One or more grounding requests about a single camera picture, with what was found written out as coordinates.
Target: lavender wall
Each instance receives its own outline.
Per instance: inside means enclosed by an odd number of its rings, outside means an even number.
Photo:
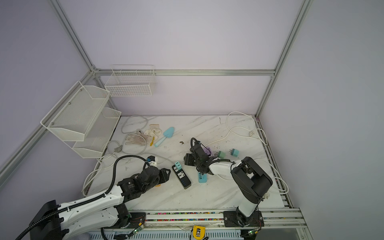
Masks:
[[[98,68],[274,69],[302,0],[61,2]],[[254,114],[269,77],[157,80],[152,97],[113,98],[122,115]]]
[[[382,239],[384,2],[314,1],[261,121],[317,239]]]
[[[88,69],[48,1],[2,1],[0,22],[2,166]],[[0,193],[1,239],[16,238],[45,202],[79,198],[93,166],[45,134]]]

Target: socket outlet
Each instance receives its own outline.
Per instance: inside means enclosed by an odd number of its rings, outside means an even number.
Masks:
[[[185,174],[184,174],[183,171],[181,171],[181,172],[179,172],[179,173],[177,174],[177,176],[178,176],[179,178],[183,178],[183,177],[185,176]]]

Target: white cotton glove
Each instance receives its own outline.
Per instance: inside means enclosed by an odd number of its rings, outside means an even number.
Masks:
[[[144,134],[150,137],[155,137],[155,140],[159,138],[163,131],[159,128],[158,124],[149,125],[149,129],[147,129]]]

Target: purple object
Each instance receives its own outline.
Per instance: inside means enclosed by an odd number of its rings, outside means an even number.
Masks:
[[[211,156],[211,148],[210,147],[203,147],[204,152],[210,157]]]

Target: white wire basket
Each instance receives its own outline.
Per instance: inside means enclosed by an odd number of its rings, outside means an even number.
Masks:
[[[53,120],[40,122],[62,141],[84,141],[109,99],[105,89],[78,84],[80,88]]]
[[[120,119],[121,112],[103,108],[84,141],[76,142],[72,149],[82,158],[100,158],[107,147]]]
[[[112,65],[105,89],[112,97],[152,96],[156,87],[152,65]]]

